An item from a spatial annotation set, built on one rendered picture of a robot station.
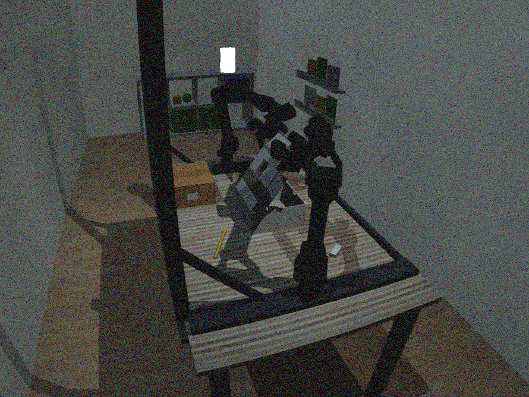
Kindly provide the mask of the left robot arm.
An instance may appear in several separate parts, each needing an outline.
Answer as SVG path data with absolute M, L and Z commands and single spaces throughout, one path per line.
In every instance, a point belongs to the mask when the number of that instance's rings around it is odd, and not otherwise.
M 222 169 L 234 168 L 232 163 L 232 154 L 239 148 L 238 137 L 235 137 L 232 133 L 231 122 L 228 112 L 228 100 L 229 93 L 235 93 L 244 99 L 250 101 L 254 106 L 261 112 L 269 112 L 264 118 L 274 119 L 271 120 L 266 128 L 271 128 L 276 133 L 281 130 L 284 134 L 288 132 L 288 128 L 281 122 L 296 117 L 295 108 L 288 103 L 280 105 L 275 102 L 274 98 L 257 94 L 256 92 L 238 84 L 232 82 L 226 86 L 220 86 L 212 89 L 210 95 L 213 103 L 217 106 L 218 115 L 222 130 L 222 141 L 221 149 L 217 152 L 217 155 L 221 157 L 221 163 L 219 164 Z M 280 107 L 279 107 L 280 106 Z M 274 112 L 275 111 L 275 112 Z M 226 158 L 226 159 L 225 159 Z

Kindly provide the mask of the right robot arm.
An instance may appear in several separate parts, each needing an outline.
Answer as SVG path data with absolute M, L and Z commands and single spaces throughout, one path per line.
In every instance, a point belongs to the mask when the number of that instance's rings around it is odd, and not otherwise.
M 322 115 L 315 114 L 304 127 L 304 134 L 308 137 L 308 141 L 295 131 L 288 135 L 288 140 L 292 144 L 290 150 L 296 149 L 304 141 L 304 149 L 309 156 L 306 167 L 306 185 L 308 185 L 308 196 L 312 201 L 310 224 L 307 241 L 302 242 L 301 253 L 295 258 L 293 275 L 295 282 L 299 282 L 299 286 L 294 290 L 302 303 L 323 298 L 319 289 L 320 284 L 326 284 L 327 281 L 328 257 L 323 239 L 328 209 L 329 204 L 337 198 L 338 190 L 342 186 L 342 161 L 335 152 L 331 124 L 326 123 Z M 324 158 L 331 156 L 336 168 L 309 167 L 314 158 L 319 155 Z

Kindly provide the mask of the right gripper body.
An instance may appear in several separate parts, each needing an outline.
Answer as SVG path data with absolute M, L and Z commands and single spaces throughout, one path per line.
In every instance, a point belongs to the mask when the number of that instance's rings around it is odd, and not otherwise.
M 290 152 L 286 149 L 285 143 L 275 139 L 271 142 L 270 155 L 276 160 L 284 159 L 283 162 L 286 164 L 294 163 L 296 168 L 306 170 L 306 162 L 309 156 L 304 149 L 304 144 L 305 142 L 302 141 L 299 147 L 292 149 Z

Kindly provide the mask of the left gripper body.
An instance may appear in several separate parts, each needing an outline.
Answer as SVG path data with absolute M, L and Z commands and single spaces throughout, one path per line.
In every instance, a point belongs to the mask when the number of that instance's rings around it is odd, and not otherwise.
M 250 131 L 254 131 L 256 128 L 257 128 L 257 132 L 260 131 L 261 129 L 265 129 L 267 130 L 269 133 L 267 134 L 266 138 L 269 140 L 269 142 L 271 141 L 271 139 L 274 138 L 274 136 L 277 134 L 275 131 L 273 131 L 270 127 L 269 128 L 266 128 L 267 124 L 271 121 L 275 121 L 274 119 L 267 119 L 265 121 L 265 123 L 261 122 L 261 120 L 259 120 L 258 118 L 255 118 L 253 120 L 251 120 L 248 124 L 247 124 L 247 128 L 250 130 Z M 262 127 L 261 127 L 262 125 Z

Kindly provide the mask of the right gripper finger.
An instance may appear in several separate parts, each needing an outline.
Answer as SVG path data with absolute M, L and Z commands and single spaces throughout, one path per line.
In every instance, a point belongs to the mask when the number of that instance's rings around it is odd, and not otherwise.
M 294 166 L 294 163 L 290 163 L 289 168 L 281 169 L 280 171 L 297 172 L 297 173 L 300 172 L 300 170 Z
M 276 170 L 281 170 L 281 169 L 286 169 L 286 168 L 289 168 L 289 165 L 286 164 L 285 162 L 283 162 L 284 159 L 281 160 L 280 164 L 277 166 L 277 169 Z

